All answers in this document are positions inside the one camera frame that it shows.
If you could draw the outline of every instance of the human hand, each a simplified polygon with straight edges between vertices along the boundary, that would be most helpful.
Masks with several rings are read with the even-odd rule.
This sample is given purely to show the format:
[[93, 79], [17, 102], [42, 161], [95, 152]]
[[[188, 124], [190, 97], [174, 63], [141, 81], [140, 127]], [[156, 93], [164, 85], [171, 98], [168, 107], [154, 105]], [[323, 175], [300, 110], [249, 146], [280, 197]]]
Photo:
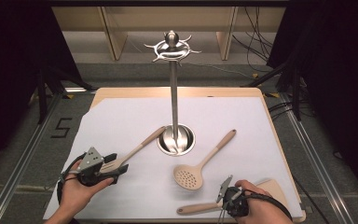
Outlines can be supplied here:
[[[235, 183], [235, 187], [241, 187], [242, 189], [248, 189], [259, 194], [271, 195], [252, 184], [247, 180], [239, 180]], [[252, 192], [245, 191], [245, 195], [250, 195]], [[236, 217], [240, 224], [288, 224], [293, 223], [289, 217], [287, 217], [281, 209], [272, 203], [265, 202], [258, 199], [248, 199], [249, 215], [246, 217]]]
[[[81, 160], [75, 162], [71, 170], [75, 170], [80, 163]], [[69, 174], [62, 187], [60, 207], [45, 223], [69, 223], [78, 212], [86, 207], [92, 196], [108, 187], [113, 180], [113, 178], [107, 178], [94, 186], [87, 187], [77, 180], [76, 175]]]

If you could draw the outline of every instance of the black strap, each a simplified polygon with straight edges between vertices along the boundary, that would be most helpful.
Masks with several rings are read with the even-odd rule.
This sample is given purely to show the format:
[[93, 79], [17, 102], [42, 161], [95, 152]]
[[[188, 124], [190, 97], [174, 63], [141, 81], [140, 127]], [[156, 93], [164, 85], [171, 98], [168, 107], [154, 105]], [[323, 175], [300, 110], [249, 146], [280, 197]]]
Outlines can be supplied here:
[[58, 204], [61, 203], [62, 187], [63, 187], [63, 184], [65, 183], [65, 177], [68, 175], [69, 171], [71, 171], [72, 166], [74, 166], [74, 164], [75, 164], [77, 161], [83, 159], [85, 156], [86, 156], [86, 152], [83, 153], [83, 155], [78, 156], [74, 161], [72, 161], [72, 163], [68, 166], [68, 168], [66, 168], [66, 170], [61, 173], [61, 175], [60, 175], [60, 180], [58, 181], [58, 184], [57, 184]]
[[[244, 192], [245, 191], [250, 191], [251, 194], [250, 195], [245, 195]], [[262, 200], [262, 201], [265, 201], [265, 202], [269, 202], [269, 203], [272, 203], [274, 204], [275, 206], [277, 206], [279, 209], [281, 209], [281, 211], [284, 212], [284, 214], [290, 218], [290, 220], [293, 221], [293, 218], [292, 216], [290, 215], [290, 212], [289, 210], [287, 210], [287, 208], [281, 204], [278, 200], [272, 198], [272, 197], [269, 197], [268, 195], [265, 195], [265, 194], [259, 194], [259, 193], [256, 193], [252, 190], [249, 190], [249, 189], [245, 189], [243, 190], [243, 194], [245, 195], [245, 199], [258, 199], [258, 200]]]

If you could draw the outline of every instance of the slotted spoon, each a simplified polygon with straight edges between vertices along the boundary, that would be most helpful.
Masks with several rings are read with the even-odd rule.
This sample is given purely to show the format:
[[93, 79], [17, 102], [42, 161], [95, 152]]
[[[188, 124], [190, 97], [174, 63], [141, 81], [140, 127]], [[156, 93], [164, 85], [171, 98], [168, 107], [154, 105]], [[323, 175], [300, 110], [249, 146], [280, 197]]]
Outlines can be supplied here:
[[173, 169], [173, 176], [181, 187], [185, 189], [199, 189], [202, 186], [202, 167], [214, 156], [221, 148], [223, 148], [237, 133], [231, 130], [226, 136], [217, 144], [217, 146], [203, 159], [203, 161], [196, 165], [177, 165]]
[[136, 147], [135, 149], [133, 149], [129, 154], [127, 154], [125, 157], [114, 160], [114, 161], [110, 161], [106, 164], [104, 164], [101, 167], [101, 173], [107, 173], [110, 171], [114, 171], [116, 170], [118, 167], [120, 167], [120, 165], [124, 162], [127, 161], [130, 157], [132, 157], [135, 153], [137, 153], [139, 150], [141, 150], [142, 148], [144, 148], [147, 144], [149, 144], [151, 141], [153, 141], [153, 139], [156, 139], [160, 134], [162, 134], [165, 131], [165, 127], [161, 127], [157, 130], [155, 130], [152, 134], [150, 134], [150, 136], [148, 136], [138, 147]]

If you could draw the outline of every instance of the kitchen utensil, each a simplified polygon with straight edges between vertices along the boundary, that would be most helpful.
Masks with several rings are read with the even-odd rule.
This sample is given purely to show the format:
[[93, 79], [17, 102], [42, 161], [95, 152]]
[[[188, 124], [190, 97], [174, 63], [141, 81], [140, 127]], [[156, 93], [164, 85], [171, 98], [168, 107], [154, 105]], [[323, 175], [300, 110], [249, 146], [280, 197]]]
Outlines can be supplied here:
[[224, 147], [236, 134], [236, 130], [231, 130], [226, 136], [217, 144], [217, 146], [203, 159], [203, 161], [196, 166], [177, 165], [173, 169], [173, 176], [181, 187], [185, 189], [199, 189], [202, 186], [202, 167], [214, 156], [222, 147]]
[[[269, 179], [260, 184], [257, 184], [257, 187], [267, 191], [274, 199], [278, 200], [286, 208], [288, 207], [286, 197], [284, 197], [282, 188], [275, 179]], [[202, 213], [215, 208], [220, 209], [222, 208], [222, 205], [223, 201], [220, 201], [219, 203], [196, 203], [179, 207], [176, 210], [176, 213], [179, 215], [193, 215], [195, 213]]]
[[149, 144], [151, 141], [156, 139], [160, 134], [162, 134], [165, 131], [165, 127], [161, 127], [157, 130], [155, 130], [150, 136], [148, 136], [138, 147], [133, 149], [129, 154], [127, 154], [125, 157], [117, 159], [115, 161], [108, 162], [104, 164], [101, 168], [101, 173], [110, 172], [113, 170], [116, 170], [120, 165], [127, 161], [130, 157], [132, 157], [135, 153], [137, 153], [139, 150], [144, 148], [147, 144]]

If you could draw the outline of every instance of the metal frame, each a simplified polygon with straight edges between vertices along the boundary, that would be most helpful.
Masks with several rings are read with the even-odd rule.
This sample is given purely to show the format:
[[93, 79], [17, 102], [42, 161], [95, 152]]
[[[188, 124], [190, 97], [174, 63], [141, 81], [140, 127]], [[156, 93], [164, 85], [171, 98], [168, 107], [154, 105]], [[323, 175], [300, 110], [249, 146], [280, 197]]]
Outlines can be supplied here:
[[17, 162], [16, 167], [11, 173], [10, 178], [8, 179], [5, 186], [3, 187], [0, 193], [0, 219], [5, 213], [12, 196], [16, 191], [16, 187], [19, 185], [21, 178], [29, 162], [31, 161], [31, 158], [34, 155], [34, 152], [37, 149], [46, 128], [48, 127], [49, 120], [52, 114], [54, 113], [57, 104], [60, 102], [61, 98], [62, 98], [61, 94], [55, 94], [53, 96], [52, 101], [49, 104], [48, 113], [46, 114], [45, 119], [43, 120], [43, 122], [37, 124], [33, 136], [28, 142], [27, 147], [24, 149], [24, 152], [22, 153], [19, 161]]
[[[286, 93], [281, 93], [281, 97], [284, 103], [290, 102]], [[318, 176], [318, 179], [321, 182], [324, 193], [326, 194], [329, 202], [331, 203], [331, 206], [334, 209], [334, 212], [336, 213], [339, 223], [354, 223], [347, 205], [340, 196], [338, 189], [331, 179], [329, 173], [325, 169], [324, 164], [318, 155], [318, 152], [310, 141], [310, 138], [308, 137], [308, 134], [302, 125], [302, 122], [297, 120], [295, 114], [292, 111], [288, 112], [288, 117], [307, 154], [315, 174]]]

